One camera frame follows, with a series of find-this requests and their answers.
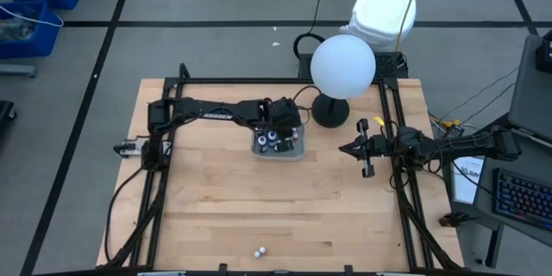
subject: white globe lamp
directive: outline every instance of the white globe lamp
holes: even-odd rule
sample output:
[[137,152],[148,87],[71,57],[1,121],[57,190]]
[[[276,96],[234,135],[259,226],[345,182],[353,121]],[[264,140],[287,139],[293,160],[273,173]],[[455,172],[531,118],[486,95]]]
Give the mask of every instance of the white globe lamp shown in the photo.
[[310,63],[312,80],[322,91],[312,104],[312,118],[326,128],[342,125],[349,114],[346,99],[362,95],[375,72],[372,49],[362,39],[339,34],[324,41]]

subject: lamp base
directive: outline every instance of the lamp base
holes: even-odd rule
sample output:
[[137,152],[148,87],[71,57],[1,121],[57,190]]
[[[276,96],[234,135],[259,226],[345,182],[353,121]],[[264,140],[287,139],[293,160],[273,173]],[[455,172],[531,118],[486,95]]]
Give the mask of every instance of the lamp base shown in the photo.
[[348,118],[347,100],[334,99],[324,94],[318,95],[312,103],[312,118],[328,129],[336,128]]

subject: paper document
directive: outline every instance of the paper document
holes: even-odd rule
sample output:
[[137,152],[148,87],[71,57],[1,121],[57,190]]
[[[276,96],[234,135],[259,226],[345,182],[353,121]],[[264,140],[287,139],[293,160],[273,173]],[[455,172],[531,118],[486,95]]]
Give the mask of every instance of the paper document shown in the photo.
[[[474,157],[464,157],[455,160],[455,164],[468,176],[473,182],[480,182],[481,168],[483,160]],[[453,200],[465,204],[473,204],[477,186],[464,177],[456,167],[453,167]]]

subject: wooden tabletop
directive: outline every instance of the wooden tabletop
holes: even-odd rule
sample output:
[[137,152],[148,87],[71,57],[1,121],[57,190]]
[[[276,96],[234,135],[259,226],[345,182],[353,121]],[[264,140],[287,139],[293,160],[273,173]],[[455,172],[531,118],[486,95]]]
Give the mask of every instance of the wooden tabletop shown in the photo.
[[[147,134],[147,103],[160,99],[162,86],[163,79],[142,80],[129,137]],[[233,103],[293,97],[301,87],[185,85],[184,96]],[[420,81],[399,80],[399,87],[406,123],[432,136]],[[311,106],[316,95],[304,91],[298,104]],[[391,93],[388,97],[395,117]],[[369,135],[380,132],[373,120],[383,117],[378,87],[348,103],[349,118],[337,129],[310,120],[307,151],[297,162],[257,160],[250,151],[250,131],[232,122],[199,120],[179,128],[155,269],[217,270],[227,263],[234,271],[342,271],[349,264],[358,272],[408,270],[397,197],[388,184],[391,161],[373,158],[376,176],[364,179],[362,163],[337,150],[358,135],[355,124],[362,117],[370,123]],[[122,160],[117,186],[139,165],[137,158]],[[135,227],[145,175],[130,182],[116,200],[111,255]],[[417,176],[430,232],[463,265],[455,229],[442,228],[437,221],[450,212],[442,180],[426,172]],[[418,234],[412,231],[422,266]],[[261,246],[267,253],[255,259]],[[105,262],[103,251],[97,262]]]

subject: gray floor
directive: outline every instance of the gray floor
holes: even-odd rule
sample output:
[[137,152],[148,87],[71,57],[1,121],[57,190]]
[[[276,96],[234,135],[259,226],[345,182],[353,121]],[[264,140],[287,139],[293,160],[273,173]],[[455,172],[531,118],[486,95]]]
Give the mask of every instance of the gray floor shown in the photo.
[[[117,0],[80,0],[67,21],[109,21]],[[347,20],[354,0],[322,0],[319,19]],[[549,0],[524,0],[532,19],[552,21]],[[316,0],[126,0],[122,21],[310,20]],[[521,22],[513,0],[417,0],[419,21]],[[35,273],[95,265],[120,159],[111,151],[126,136],[142,78],[175,75],[184,61],[194,77],[294,77],[295,37],[308,28],[118,28],[70,165]],[[107,28],[63,28],[51,56],[3,60],[33,64],[35,79],[0,77],[0,98],[19,118],[0,147],[0,271],[18,274],[60,165]],[[317,28],[331,36],[336,28]],[[547,29],[538,29],[542,35]],[[444,115],[519,62],[526,28],[414,28],[403,45],[410,75],[420,78],[431,113]],[[306,43],[302,51],[313,51]],[[460,78],[452,79],[453,72]],[[465,119],[499,94],[514,75],[457,110]],[[482,126],[508,110],[511,92],[470,120]],[[458,229],[468,267],[486,253],[490,232]],[[552,250],[505,232],[495,272],[545,275]]]

